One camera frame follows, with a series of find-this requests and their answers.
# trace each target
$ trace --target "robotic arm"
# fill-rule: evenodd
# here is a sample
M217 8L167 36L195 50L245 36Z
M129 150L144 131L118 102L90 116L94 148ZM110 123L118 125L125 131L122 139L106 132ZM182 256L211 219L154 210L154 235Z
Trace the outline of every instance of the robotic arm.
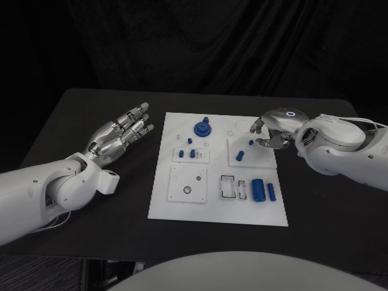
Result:
M363 132L351 121L383 126ZM361 118L321 114L314 119L298 110L269 110L250 126L250 133L268 127L269 139L256 143L283 149L294 142L298 156L322 175L343 174L351 180L388 191L388 127Z
M0 246L86 205L96 190L115 191L119 176L102 168L152 129L142 103L94 131L82 153L64 160L0 174ZM51 204L45 204L45 195Z

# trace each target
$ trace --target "white board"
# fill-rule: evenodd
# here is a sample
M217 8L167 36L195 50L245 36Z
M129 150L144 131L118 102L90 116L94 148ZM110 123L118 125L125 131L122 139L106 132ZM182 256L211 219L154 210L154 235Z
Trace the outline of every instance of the white board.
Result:
M198 137L194 132L194 125L204 118L208 118L211 132L208 136ZM258 163L246 167L230 166L229 164L229 141L227 139L255 140L268 138L266 128L262 128L259 135L249 133L249 127L256 117L224 116L191 113L165 113L162 136L158 150L155 167L154 186L149 200L149 219L168 219L181 221L220 222L234 224L255 224L266 226L288 226L282 195L276 176L276 164L272 149L263 149L258 144L245 144L245 158L263 153ZM208 163L194 164L177 162L174 159L175 148L184 149L184 155L190 149L207 150ZM181 195L180 187L170 189L171 166L206 168L206 203L168 201L168 196L175 193ZM220 199L220 176L233 176L233 185L237 193L237 181L245 181L246 200ZM253 202L250 192L252 179L262 179L265 183L265 202ZM272 183L276 201L268 199L266 183Z

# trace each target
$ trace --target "table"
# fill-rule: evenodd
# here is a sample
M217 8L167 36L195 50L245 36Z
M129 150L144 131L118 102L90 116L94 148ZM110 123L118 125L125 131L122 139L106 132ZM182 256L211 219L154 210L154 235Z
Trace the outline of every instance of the table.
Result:
M343 100L69 89L21 167L82 151L92 132L139 103L154 130L106 169L119 174L115 194L96 193L60 227L24 236L0 253L125 261L167 261L227 250L276 253L346 271L388 273L388 193L343 176L322 176L295 155L275 151L288 227L146 219L165 112L259 116L272 108L356 116Z

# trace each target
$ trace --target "rectangular slot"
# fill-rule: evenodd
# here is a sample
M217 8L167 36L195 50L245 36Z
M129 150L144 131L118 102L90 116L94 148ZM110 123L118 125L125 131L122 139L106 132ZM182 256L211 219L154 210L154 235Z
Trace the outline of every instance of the rectangular slot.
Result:
M220 191L221 191L221 199L233 199L236 198L234 193L234 177L233 176L221 176L220 177Z
M245 187L245 181L237 182L237 191L239 191L239 200L246 200L246 187Z
M190 157L191 150L194 150L194 157ZM171 156L172 162L191 162L197 164L208 163L208 150L206 149L190 149L185 147L175 147L174 154Z

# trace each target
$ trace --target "robotic hand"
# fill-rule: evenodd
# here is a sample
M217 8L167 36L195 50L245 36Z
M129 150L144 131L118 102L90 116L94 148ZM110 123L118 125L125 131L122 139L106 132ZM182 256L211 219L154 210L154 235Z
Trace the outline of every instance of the robotic hand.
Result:
M383 126L361 131L350 121ZM388 191L388 126L363 118L338 118L321 114L314 119L298 110L269 110L250 126L250 133L269 130L269 139L256 143L272 149L285 149L294 141L298 156L324 175L347 176L364 185Z
M64 160L0 174L0 246L90 201L96 190L115 191L119 176L102 167L152 129L142 103L94 131L82 153ZM51 204L45 204L45 195Z

